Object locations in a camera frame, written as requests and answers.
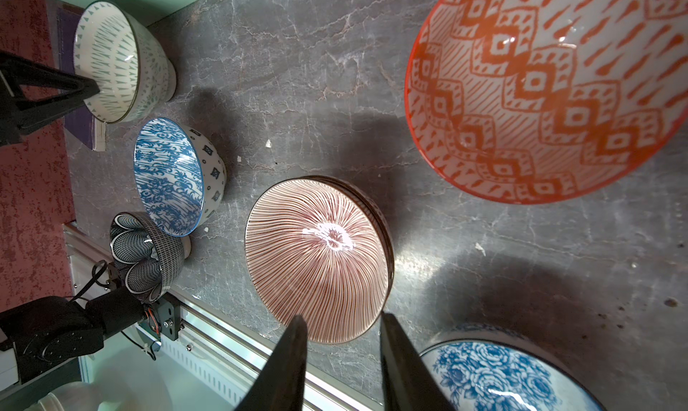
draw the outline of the metal bracket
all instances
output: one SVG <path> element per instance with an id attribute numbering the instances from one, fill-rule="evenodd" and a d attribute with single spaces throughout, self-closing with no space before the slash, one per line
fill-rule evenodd
<path id="1" fill-rule="evenodd" d="M 160 324 L 160 334 L 172 341 L 179 337 L 182 328 L 182 303 L 173 295 L 166 293 L 150 304 Z"/>

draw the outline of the red striped bowl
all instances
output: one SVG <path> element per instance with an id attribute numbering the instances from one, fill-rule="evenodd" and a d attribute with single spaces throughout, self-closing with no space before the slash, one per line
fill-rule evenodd
<path id="1" fill-rule="evenodd" d="M 287 325 L 300 314 L 308 339 L 351 341 L 370 329 L 391 291 L 387 224 L 354 186 L 307 176 L 272 186 L 245 233 L 246 264 L 268 310 Z"/>

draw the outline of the black tripod stand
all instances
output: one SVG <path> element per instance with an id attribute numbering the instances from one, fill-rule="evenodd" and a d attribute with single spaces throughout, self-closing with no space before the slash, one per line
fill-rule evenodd
<path id="1" fill-rule="evenodd" d="M 59 95 L 29 100 L 22 86 L 59 89 Z M 0 146 L 20 143 L 28 135 L 83 105 L 98 94 L 98 84 L 90 78 L 57 69 L 0 51 Z"/>

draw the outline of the blue rose pattern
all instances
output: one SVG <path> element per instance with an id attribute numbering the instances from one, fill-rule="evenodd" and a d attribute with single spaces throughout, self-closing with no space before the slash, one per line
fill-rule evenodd
<path id="1" fill-rule="evenodd" d="M 134 175 L 143 205 L 160 229 L 188 235 L 201 217 L 203 174 L 186 133 L 168 119 L 150 120 L 134 150 Z"/>
<path id="2" fill-rule="evenodd" d="M 560 402 L 551 375 L 536 358 L 484 342 L 448 344 L 437 350 L 433 370 L 451 390 L 457 410 L 466 400 L 476 411 L 554 411 Z"/>

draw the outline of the red textured wall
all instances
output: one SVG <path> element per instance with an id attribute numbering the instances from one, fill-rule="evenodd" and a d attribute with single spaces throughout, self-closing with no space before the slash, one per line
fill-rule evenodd
<path id="1" fill-rule="evenodd" d="M 53 66 L 44 0 L 0 0 L 0 28 L 0 49 Z M 72 294 L 62 224 L 73 219 L 61 121 L 0 147 L 0 311 Z"/>

